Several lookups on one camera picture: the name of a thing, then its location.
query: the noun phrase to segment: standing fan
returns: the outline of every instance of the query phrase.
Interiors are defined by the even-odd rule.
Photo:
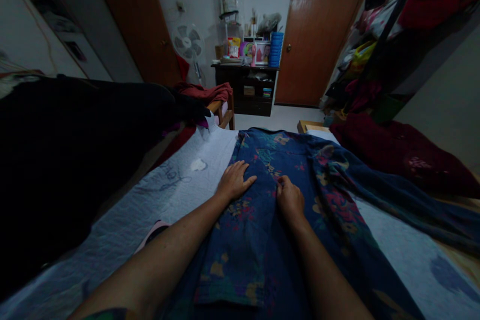
[[[198,82],[202,85],[202,73],[200,72],[198,58],[204,50],[205,43],[197,27],[194,24],[178,25],[172,31],[171,38],[176,53],[193,65]]]

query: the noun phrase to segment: tiled floor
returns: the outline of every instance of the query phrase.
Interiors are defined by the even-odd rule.
[[[300,120],[323,122],[323,119],[324,113],[317,108],[273,105],[270,117],[235,114],[235,130],[256,127],[298,133]]]

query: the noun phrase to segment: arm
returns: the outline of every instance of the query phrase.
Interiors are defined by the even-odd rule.
[[[257,179],[244,182],[249,164],[238,161],[225,170],[217,191],[134,255],[70,316],[82,319],[111,308],[126,308],[139,319],[151,319],[180,281],[202,241],[233,199]]]
[[[278,179],[277,202],[297,242],[316,319],[373,319],[304,215],[305,199],[288,176]]]

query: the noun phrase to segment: wall socket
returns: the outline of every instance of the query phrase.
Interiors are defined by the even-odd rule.
[[[183,1],[178,1],[178,0],[177,0],[177,1],[176,1],[176,8],[177,8],[177,10],[178,10],[180,13],[185,13],[185,12],[186,12]]]

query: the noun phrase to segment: cabinet drawer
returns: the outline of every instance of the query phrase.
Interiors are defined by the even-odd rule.
[[[261,101],[235,101],[235,114],[246,114],[246,115],[258,115],[258,116],[270,116],[272,111],[271,102],[261,102]]]

